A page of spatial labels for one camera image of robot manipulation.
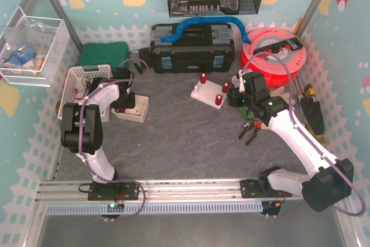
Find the green plastic water tap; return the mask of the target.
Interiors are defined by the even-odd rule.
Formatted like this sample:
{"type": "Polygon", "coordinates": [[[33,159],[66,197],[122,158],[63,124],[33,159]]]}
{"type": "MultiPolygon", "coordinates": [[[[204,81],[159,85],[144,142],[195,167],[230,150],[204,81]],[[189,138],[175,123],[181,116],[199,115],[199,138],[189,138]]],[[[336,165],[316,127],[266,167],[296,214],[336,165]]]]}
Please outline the green plastic water tap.
{"type": "Polygon", "coordinates": [[[242,114],[242,116],[246,119],[246,121],[248,122],[258,120],[258,118],[256,118],[255,115],[249,109],[245,107],[240,107],[239,111],[242,114]]]}

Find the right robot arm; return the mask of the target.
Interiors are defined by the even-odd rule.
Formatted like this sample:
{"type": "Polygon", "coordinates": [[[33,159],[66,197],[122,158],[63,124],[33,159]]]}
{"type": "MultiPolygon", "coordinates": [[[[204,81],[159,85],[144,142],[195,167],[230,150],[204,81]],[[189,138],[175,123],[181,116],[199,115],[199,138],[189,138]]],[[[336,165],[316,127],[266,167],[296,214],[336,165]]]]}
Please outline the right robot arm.
{"type": "Polygon", "coordinates": [[[338,159],[323,147],[297,119],[291,101],[271,96],[261,72],[240,70],[236,79],[239,85],[227,91],[228,105],[245,107],[267,125],[287,144],[306,170],[305,174],[299,174],[271,167],[260,173],[255,181],[256,190],[263,195],[284,191],[300,196],[316,212],[322,212],[355,193],[361,203],[360,211],[348,212],[341,208],[338,211],[349,216],[362,216],[367,206],[353,183],[353,163],[347,158],[338,159]]]}

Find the white tray with springs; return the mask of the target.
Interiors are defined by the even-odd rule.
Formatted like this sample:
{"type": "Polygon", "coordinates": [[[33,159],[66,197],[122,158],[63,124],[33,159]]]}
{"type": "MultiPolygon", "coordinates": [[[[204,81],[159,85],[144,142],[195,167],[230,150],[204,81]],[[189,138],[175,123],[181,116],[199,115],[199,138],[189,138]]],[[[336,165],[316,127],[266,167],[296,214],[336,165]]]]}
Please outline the white tray with springs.
{"type": "Polygon", "coordinates": [[[136,95],[134,108],[125,109],[124,112],[116,112],[112,108],[111,112],[118,119],[143,123],[145,121],[148,109],[149,109],[149,98],[147,96],[136,95]]]}

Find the red filament spool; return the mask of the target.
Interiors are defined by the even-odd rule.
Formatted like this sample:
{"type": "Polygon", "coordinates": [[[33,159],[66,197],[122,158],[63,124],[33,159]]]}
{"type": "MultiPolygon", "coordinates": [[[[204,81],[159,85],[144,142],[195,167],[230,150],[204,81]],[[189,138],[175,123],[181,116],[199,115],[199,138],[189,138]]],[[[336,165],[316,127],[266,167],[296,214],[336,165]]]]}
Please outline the red filament spool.
{"type": "Polygon", "coordinates": [[[285,67],[272,56],[260,55],[252,61],[249,61],[249,59],[254,55],[253,51],[255,49],[293,37],[296,36],[281,28],[264,27],[252,30],[249,33],[251,44],[244,43],[242,46],[239,67],[261,72],[269,89],[288,85],[288,78],[295,78],[306,62],[306,49],[304,47],[297,51],[283,49],[275,54],[284,62],[285,67]]]}

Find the black yellow work glove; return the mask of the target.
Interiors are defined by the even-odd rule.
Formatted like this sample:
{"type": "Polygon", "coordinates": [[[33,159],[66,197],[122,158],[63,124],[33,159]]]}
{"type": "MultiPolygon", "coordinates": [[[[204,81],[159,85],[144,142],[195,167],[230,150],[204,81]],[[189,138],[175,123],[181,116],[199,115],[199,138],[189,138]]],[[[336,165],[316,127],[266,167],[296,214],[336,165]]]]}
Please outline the black yellow work glove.
{"type": "Polygon", "coordinates": [[[326,148],[324,120],[319,101],[314,100],[313,97],[303,97],[300,100],[300,104],[310,134],[326,148]]]}

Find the aluminium linear rail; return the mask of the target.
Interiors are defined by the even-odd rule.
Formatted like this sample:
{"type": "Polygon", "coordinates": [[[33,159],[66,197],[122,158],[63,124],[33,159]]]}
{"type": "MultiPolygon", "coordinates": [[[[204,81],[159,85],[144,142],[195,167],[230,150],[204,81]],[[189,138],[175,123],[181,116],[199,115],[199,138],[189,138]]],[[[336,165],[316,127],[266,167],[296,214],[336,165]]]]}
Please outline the aluminium linear rail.
{"type": "MultiPolygon", "coordinates": [[[[87,180],[44,181],[36,191],[36,201],[49,203],[87,202],[87,180]]],[[[140,181],[148,202],[205,202],[205,201],[292,201],[302,200],[295,194],[277,191],[270,196],[257,192],[251,181],[241,185],[239,178],[232,179],[175,179],[140,181]]]]}

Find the black plastic toolbox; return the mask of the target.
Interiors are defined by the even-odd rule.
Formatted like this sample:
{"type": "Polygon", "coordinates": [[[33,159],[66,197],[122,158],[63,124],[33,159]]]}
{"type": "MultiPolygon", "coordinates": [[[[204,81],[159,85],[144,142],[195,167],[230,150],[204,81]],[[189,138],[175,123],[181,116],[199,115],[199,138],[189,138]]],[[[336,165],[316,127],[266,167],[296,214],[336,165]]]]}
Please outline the black plastic toolbox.
{"type": "Polygon", "coordinates": [[[184,29],[180,39],[162,43],[177,24],[156,24],[151,29],[150,57],[155,73],[228,72],[235,61],[230,24],[199,24],[184,29]]]}

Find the yellow black screwdriver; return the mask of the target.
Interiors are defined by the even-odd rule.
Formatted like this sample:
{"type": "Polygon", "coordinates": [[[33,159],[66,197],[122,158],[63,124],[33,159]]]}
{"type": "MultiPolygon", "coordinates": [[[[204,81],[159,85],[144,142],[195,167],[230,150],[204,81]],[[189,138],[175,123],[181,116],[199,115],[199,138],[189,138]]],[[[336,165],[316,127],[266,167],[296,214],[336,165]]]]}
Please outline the yellow black screwdriver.
{"type": "Polygon", "coordinates": [[[303,97],[316,97],[316,92],[314,88],[312,87],[311,84],[308,84],[302,91],[297,92],[297,97],[298,98],[303,98],[303,97]]]}

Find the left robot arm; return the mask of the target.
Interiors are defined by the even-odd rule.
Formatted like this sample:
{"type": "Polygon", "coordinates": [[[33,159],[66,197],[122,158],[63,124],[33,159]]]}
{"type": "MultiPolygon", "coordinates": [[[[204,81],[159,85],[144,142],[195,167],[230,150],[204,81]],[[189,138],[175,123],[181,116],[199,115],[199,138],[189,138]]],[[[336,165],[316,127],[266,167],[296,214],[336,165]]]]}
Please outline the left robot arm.
{"type": "Polygon", "coordinates": [[[101,114],[110,108],[115,112],[134,108],[135,93],[130,91],[133,79],[133,72],[118,67],[112,78],[93,78],[81,101],[67,102],[62,108],[61,144],[89,168],[94,182],[119,179],[102,148],[101,114]]]}

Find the blue white glove in box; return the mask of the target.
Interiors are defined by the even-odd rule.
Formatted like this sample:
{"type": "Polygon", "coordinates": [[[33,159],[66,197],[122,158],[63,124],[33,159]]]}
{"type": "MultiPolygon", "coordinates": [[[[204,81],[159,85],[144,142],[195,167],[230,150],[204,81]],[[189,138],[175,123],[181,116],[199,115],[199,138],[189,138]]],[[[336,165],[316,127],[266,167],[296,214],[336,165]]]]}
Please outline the blue white glove in box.
{"type": "Polygon", "coordinates": [[[15,50],[7,59],[6,63],[17,67],[33,67],[37,52],[31,47],[23,47],[15,50]]]}

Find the white cotton work glove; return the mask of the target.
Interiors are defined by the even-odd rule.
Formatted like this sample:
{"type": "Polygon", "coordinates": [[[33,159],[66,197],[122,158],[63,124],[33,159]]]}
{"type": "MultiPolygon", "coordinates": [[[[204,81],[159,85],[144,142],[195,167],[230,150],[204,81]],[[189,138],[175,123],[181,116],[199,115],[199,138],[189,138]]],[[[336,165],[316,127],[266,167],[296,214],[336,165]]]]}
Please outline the white cotton work glove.
{"type": "MultiPolygon", "coordinates": [[[[282,98],[287,104],[289,104],[289,98],[290,98],[290,92],[289,91],[286,91],[285,87],[282,86],[282,87],[278,87],[276,89],[271,89],[270,90],[270,95],[272,98],[275,98],[275,97],[280,97],[282,98]]],[[[272,101],[272,106],[274,107],[274,109],[278,109],[278,111],[281,110],[281,108],[283,107],[282,106],[282,102],[281,100],[279,99],[274,99],[272,101]]]]}

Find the white perforated plastic basket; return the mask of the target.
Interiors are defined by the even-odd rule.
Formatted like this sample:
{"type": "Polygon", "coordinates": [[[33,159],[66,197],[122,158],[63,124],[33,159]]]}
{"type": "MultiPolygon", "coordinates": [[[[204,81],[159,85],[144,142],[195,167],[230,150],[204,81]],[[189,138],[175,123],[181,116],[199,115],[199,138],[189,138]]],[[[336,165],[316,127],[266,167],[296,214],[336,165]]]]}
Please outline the white perforated plastic basket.
{"type": "Polygon", "coordinates": [[[109,64],[70,67],[59,105],[58,119],[62,119],[62,109],[66,103],[80,102],[87,96],[94,78],[110,78],[111,76],[109,64]]]}

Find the orange black pliers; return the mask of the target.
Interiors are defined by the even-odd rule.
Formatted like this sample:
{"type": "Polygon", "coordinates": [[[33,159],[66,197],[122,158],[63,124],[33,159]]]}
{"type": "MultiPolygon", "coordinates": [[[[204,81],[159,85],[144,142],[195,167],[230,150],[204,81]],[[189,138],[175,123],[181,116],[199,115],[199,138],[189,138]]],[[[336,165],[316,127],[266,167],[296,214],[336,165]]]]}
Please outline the orange black pliers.
{"type": "Polygon", "coordinates": [[[262,123],[262,120],[246,120],[242,126],[242,131],[238,135],[238,139],[241,140],[249,131],[251,131],[251,136],[246,141],[246,145],[250,145],[255,140],[260,129],[262,129],[262,123]]]}

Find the white peg base plate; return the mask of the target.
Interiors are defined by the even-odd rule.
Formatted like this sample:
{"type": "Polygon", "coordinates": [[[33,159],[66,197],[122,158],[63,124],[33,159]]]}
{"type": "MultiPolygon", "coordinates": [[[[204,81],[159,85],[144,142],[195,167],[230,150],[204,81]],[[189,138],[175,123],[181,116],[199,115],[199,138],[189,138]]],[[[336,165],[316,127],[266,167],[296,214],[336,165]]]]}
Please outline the white peg base plate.
{"type": "Polygon", "coordinates": [[[218,94],[224,94],[226,100],[226,93],[222,93],[222,85],[211,82],[207,79],[205,84],[199,82],[194,86],[191,92],[191,98],[196,99],[204,104],[215,107],[215,98],[218,94]]]}

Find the black battery holder box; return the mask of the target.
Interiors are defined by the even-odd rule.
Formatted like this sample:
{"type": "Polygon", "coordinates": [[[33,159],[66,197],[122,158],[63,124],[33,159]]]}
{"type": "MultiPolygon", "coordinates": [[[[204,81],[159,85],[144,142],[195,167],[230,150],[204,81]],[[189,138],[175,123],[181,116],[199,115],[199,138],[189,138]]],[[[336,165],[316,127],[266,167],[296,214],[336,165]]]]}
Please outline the black battery holder box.
{"type": "Polygon", "coordinates": [[[108,78],[102,78],[102,77],[95,77],[92,79],[90,86],[88,87],[87,96],[91,97],[95,96],[100,92],[101,89],[98,89],[99,85],[104,84],[108,81],[108,78]]]}

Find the green plastic tool case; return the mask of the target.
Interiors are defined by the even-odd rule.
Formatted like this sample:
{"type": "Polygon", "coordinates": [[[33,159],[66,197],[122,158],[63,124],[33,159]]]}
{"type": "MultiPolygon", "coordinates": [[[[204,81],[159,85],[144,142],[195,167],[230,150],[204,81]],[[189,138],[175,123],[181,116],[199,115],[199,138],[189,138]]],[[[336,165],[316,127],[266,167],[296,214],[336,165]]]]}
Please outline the green plastic tool case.
{"type": "Polygon", "coordinates": [[[128,45],[125,42],[86,43],[80,53],[78,66],[109,64],[112,73],[126,59],[129,59],[128,45]]]}

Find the clear acrylic wall box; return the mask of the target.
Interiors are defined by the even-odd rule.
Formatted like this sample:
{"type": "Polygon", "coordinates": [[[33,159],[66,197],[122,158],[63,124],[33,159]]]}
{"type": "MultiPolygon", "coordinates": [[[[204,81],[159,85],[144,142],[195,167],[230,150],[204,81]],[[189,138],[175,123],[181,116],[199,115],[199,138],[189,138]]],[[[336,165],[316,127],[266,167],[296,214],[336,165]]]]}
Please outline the clear acrylic wall box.
{"type": "Polygon", "coordinates": [[[1,34],[1,77],[10,85],[50,87],[70,34],[63,19],[27,16],[18,7],[1,34]]]}

